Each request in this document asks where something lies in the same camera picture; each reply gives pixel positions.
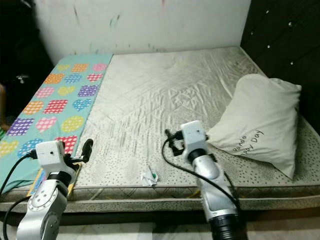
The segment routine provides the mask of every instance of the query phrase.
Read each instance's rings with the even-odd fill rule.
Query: teal blanket
[[[112,54],[71,55],[55,66],[0,141],[0,186],[12,166],[36,144],[61,140],[74,155]],[[26,158],[11,175],[4,193],[29,185],[40,166]]]

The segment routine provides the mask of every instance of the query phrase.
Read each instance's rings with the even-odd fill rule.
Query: white pillow
[[[273,164],[293,178],[301,86],[259,74],[242,77],[208,142],[232,155]]]

